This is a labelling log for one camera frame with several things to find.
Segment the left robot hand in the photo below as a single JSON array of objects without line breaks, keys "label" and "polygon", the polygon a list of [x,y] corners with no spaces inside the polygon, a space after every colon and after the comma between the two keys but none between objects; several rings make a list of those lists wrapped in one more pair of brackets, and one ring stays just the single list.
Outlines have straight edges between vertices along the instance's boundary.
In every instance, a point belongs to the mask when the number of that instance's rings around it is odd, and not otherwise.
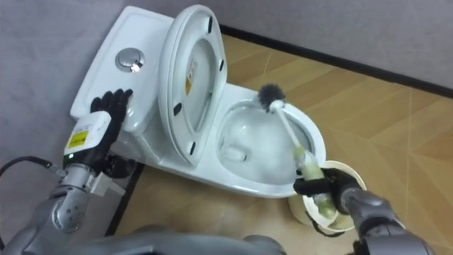
[{"label": "left robot hand", "polygon": [[133,90],[107,91],[95,97],[89,113],[79,118],[64,148],[63,167],[83,165],[95,176],[104,173],[112,178],[128,176],[125,159],[113,156],[110,151],[117,141],[127,115]]}]

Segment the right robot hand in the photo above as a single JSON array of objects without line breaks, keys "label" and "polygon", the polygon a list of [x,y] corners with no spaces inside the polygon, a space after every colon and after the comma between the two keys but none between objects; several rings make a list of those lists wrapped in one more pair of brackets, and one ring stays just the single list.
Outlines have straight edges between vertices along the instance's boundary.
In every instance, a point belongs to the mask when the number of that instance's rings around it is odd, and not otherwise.
[{"label": "right robot hand", "polygon": [[352,188],[361,189],[356,178],[337,168],[322,168],[324,177],[306,181],[305,178],[298,178],[294,184],[294,191],[303,196],[317,196],[327,194],[333,199],[336,210],[341,215],[348,215],[348,211],[341,202],[341,194]]}]

